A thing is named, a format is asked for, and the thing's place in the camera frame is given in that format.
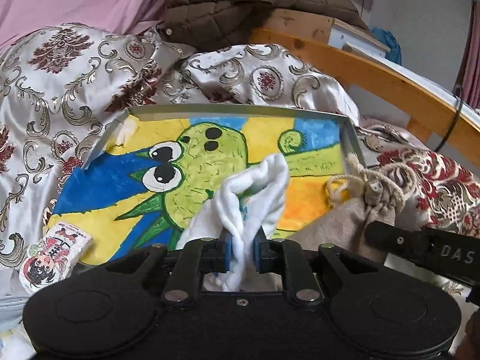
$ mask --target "drawstring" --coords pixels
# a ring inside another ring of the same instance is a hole
[[[343,201],[341,193],[343,191],[349,190],[357,196],[361,195],[364,192],[365,185],[371,184],[372,180],[381,181],[390,188],[397,211],[403,210],[405,207],[405,202],[415,192],[418,180],[417,175],[412,168],[404,163],[389,163],[381,167],[380,171],[376,171],[365,168],[362,164],[360,164],[357,156],[353,153],[349,153],[347,155],[346,161],[351,166],[353,174],[332,176],[328,179],[326,184],[328,194],[330,195],[329,204],[332,207],[342,204]],[[407,185],[404,188],[401,188],[399,185],[397,185],[397,183],[383,174],[397,169],[402,169],[405,172]],[[345,180],[345,182],[334,190],[332,184],[338,180]]]

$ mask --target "brown puffer jacket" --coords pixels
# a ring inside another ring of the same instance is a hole
[[[336,17],[367,29],[350,0],[166,0],[166,40],[212,51],[248,43],[251,30],[275,8]]]

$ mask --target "cartoon dragon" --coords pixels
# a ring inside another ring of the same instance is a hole
[[[285,155],[290,176],[323,176],[341,173],[342,164],[326,161],[326,151],[334,147],[299,151],[304,146],[302,133],[284,131],[278,140]],[[242,133],[211,122],[202,122],[184,130],[176,141],[160,142],[136,154],[158,161],[158,165],[130,174],[152,192],[130,211],[115,220],[135,218],[159,212],[160,216],[136,240],[141,247],[160,232],[173,229],[168,248],[174,249],[183,230],[213,197],[223,179],[255,165],[248,163],[247,143]]]

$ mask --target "black pupil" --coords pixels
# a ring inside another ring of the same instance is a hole
[[[173,150],[169,146],[162,146],[152,152],[152,158],[158,162],[168,162],[173,157]]]
[[[207,129],[207,131],[205,131],[205,137],[207,137],[207,139],[217,139],[217,138],[220,138],[222,136],[222,130],[220,130],[220,128],[217,128],[217,127],[210,127]]]
[[[168,184],[175,176],[175,168],[169,163],[163,163],[155,168],[155,180],[162,184]]]
[[[205,142],[205,150],[208,152],[212,152],[213,150],[217,149],[218,147],[218,142],[216,140],[209,140],[208,142]]]

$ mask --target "silver bolt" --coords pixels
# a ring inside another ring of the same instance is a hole
[[[248,306],[248,303],[249,302],[246,299],[237,299],[237,306],[245,307],[245,306]]]
[[[320,298],[320,293],[314,289],[301,289],[297,292],[297,298],[304,302],[315,302],[315,300]]]
[[[183,302],[188,298],[188,294],[180,289],[173,289],[165,294],[165,299],[170,302]]]

